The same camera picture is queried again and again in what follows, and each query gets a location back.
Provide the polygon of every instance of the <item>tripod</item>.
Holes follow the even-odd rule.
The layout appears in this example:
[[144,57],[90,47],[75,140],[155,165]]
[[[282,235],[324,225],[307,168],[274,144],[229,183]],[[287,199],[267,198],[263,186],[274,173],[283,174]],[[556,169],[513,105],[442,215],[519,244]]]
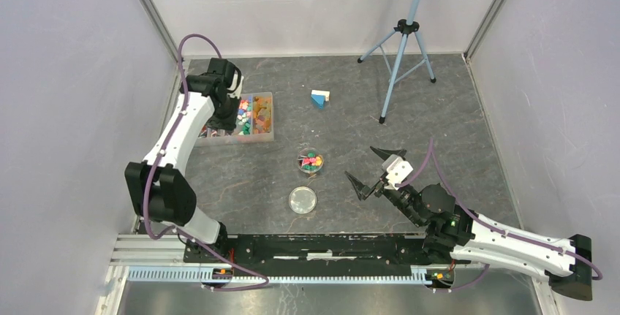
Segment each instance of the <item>tripod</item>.
[[[387,36],[385,36],[379,43],[377,43],[373,48],[371,48],[366,54],[361,56],[358,59],[358,63],[361,63],[366,59],[366,57],[370,56],[377,48],[381,49],[381,53],[383,54],[383,59],[385,60],[385,65],[387,65],[387,70],[390,72],[390,86],[387,89],[387,95],[385,95],[385,102],[383,103],[383,110],[381,112],[381,116],[379,117],[379,123],[383,124],[385,122],[385,114],[388,111],[388,105],[390,104],[390,98],[392,97],[392,90],[394,89],[394,85],[402,80],[407,75],[411,74],[414,70],[420,67],[422,64],[426,63],[426,68],[428,69],[428,73],[431,75],[431,82],[435,83],[437,79],[435,78],[435,74],[433,73],[433,69],[431,68],[431,62],[428,60],[428,55],[426,54],[426,49],[424,48],[424,41],[422,40],[422,35],[418,31],[420,29],[420,24],[413,21],[415,17],[415,12],[417,11],[417,6],[420,4],[420,0],[413,0],[411,3],[411,8],[409,9],[409,16],[407,19],[400,19],[398,21],[397,26],[393,31],[390,31]],[[400,32],[403,36],[401,39],[401,44],[398,47],[398,53],[396,54],[396,60],[394,61],[394,67],[390,68],[390,63],[388,62],[388,58],[385,56],[385,51],[383,50],[383,43],[387,41],[392,35],[396,32]],[[403,53],[405,51],[405,47],[407,46],[407,39],[409,38],[409,34],[415,35],[415,39],[417,40],[417,44],[420,46],[420,51],[422,51],[422,61],[418,63],[415,67],[411,68],[408,72],[405,72],[398,79],[396,75],[398,73],[398,68],[401,66],[401,60],[403,58]]]

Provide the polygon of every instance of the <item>bowl of candy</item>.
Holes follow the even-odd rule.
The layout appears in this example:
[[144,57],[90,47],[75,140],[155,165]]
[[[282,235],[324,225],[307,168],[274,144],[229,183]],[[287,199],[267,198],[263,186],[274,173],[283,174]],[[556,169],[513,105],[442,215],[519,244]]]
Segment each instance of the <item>bowl of candy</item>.
[[325,163],[323,155],[316,148],[303,149],[297,155],[297,167],[306,174],[316,174]]

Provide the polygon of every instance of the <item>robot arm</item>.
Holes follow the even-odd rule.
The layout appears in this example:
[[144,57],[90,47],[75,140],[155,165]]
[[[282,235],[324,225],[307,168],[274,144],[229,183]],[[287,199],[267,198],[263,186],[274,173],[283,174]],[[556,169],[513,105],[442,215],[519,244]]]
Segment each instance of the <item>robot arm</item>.
[[384,174],[372,187],[346,172],[360,200],[385,196],[416,226],[427,226],[424,251],[431,260],[482,262],[548,282],[562,295],[591,300],[591,240],[582,235],[551,238],[500,224],[482,214],[473,219],[439,184],[416,191],[402,183],[412,175],[405,150],[371,149],[382,159]]
[[[216,242],[221,224],[206,216],[196,206],[196,194],[185,180],[184,174],[189,154],[200,130],[207,123],[213,129],[232,131],[239,102],[243,76],[241,71],[226,59],[212,58],[208,71],[201,75],[188,75],[189,103],[186,114],[172,117],[156,145],[141,163],[130,162],[125,169],[125,180],[137,215],[143,214],[143,197],[146,178],[162,143],[178,121],[165,154],[159,161],[149,197],[148,212],[151,220],[166,225],[183,227],[185,231],[205,243]],[[176,112],[181,111],[184,94],[179,94]]]

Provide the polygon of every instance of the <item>white wall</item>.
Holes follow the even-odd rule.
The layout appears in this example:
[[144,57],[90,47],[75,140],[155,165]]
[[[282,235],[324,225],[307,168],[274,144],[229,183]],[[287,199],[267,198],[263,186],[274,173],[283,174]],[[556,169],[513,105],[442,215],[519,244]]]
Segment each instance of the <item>white wall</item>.
[[[178,43],[191,33],[213,38],[228,56],[355,54],[406,18],[412,0],[154,0]],[[430,53],[463,52],[492,0],[422,0],[420,22]],[[386,44],[396,52],[399,38]],[[212,55],[188,42],[187,55]],[[418,52],[411,44],[409,52]]]
[[593,240],[605,279],[563,314],[620,305],[619,21],[617,0],[507,0],[472,59],[525,228]]
[[173,62],[138,0],[0,0],[0,314],[92,314]]

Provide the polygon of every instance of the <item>tripod leg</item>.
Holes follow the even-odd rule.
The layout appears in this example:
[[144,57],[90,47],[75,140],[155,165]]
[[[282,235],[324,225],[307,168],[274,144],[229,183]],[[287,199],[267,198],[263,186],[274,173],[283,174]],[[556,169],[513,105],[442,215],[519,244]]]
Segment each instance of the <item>tripod leg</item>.
[[426,68],[428,69],[428,73],[431,76],[431,82],[435,83],[437,79],[435,78],[435,74],[433,73],[433,69],[431,68],[431,61],[428,60],[428,54],[426,54],[426,48],[424,47],[422,34],[419,31],[415,32],[415,39],[417,40],[417,44],[420,46],[420,51],[422,51],[422,57],[424,57],[424,60],[426,61]]
[[358,63],[361,63],[364,61],[364,59],[366,59],[366,57],[370,56],[371,53],[374,52],[374,50],[376,50],[377,48],[379,48],[380,45],[383,45],[383,42],[387,41],[390,37],[392,37],[392,35],[394,35],[396,33],[396,30],[392,30],[389,34],[387,34],[387,36],[385,36],[381,41],[379,41],[379,43],[377,43],[375,46],[373,46],[368,52],[366,52],[363,56],[361,56],[360,58],[358,58]]
[[407,46],[407,35],[403,34],[401,45],[398,47],[398,54],[396,54],[396,60],[394,61],[394,67],[392,68],[392,75],[390,76],[390,86],[387,88],[387,94],[385,95],[385,102],[383,103],[383,111],[379,117],[379,124],[385,122],[385,114],[388,112],[388,105],[390,104],[390,97],[392,97],[392,89],[396,83],[396,74],[398,74],[398,67],[401,66],[401,59],[405,52],[405,46]]

